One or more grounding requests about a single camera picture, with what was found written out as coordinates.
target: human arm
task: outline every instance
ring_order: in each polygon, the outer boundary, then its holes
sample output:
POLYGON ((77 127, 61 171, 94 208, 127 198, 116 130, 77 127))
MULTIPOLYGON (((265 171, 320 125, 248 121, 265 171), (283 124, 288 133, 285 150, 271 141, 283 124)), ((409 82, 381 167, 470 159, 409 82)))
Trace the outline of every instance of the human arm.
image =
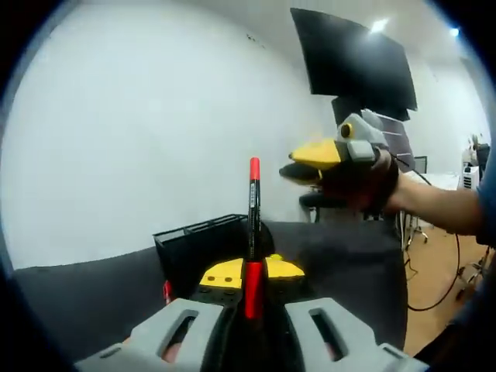
POLYGON ((387 208, 404 210, 451 233, 477 235, 482 229, 484 213, 479 194, 472 190, 443 190, 420 184, 400 174, 398 186, 387 208))

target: black mesh container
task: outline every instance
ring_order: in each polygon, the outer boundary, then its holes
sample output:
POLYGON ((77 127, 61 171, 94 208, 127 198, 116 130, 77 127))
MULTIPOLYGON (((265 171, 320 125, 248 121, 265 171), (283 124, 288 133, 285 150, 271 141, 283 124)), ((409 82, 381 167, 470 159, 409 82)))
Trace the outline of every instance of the black mesh container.
MULTIPOLYGON (((194 225, 153 234, 165 279, 176 297, 190 297, 211 266, 244 257, 248 251, 246 215, 224 215, 194 225)), ((269 229, 262 223, 266 256, 274 252, 269 229)))

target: yellow and gray gripper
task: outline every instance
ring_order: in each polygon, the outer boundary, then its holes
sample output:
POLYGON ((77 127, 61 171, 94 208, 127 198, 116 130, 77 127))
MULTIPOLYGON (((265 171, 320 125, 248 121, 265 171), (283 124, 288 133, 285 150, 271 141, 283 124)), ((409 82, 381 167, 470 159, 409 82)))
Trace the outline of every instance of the yellow and gray gripper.
POLYGON ((388 149, 381 125, 372 112, 363 112, 363 118, 352 114, 338 127, 336 139, 309 143, 290 153, 293 163, 282 167, 279 174, 299 184, 318 184, 322 175, 338 164, 373 166, 377 149, 388 149))
MULTIPOLYGON (((76 363, 82 372, 200 372, 223 307, 176 299, 135 327, 128 343, 118 343, 76 363), (174 363, 161 359, 178 327, 194 318, 174 363)), ((424 371, 427 366, 388 344, 377 345, 374 331, 331 298, 284 306, 301 348, 302 372, 424 371), (329 352, 314 316, 332 330, 339 358, 329 352)))

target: black monitor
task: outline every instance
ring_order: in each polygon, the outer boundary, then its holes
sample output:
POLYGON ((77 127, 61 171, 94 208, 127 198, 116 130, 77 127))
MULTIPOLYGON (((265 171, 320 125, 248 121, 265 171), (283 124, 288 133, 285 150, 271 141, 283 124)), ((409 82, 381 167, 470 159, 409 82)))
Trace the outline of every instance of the black monitor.
POLYGON ((365 107, 417 109, 402 45, 334 15, 291 9, 316 95, 358 98, 365 107))

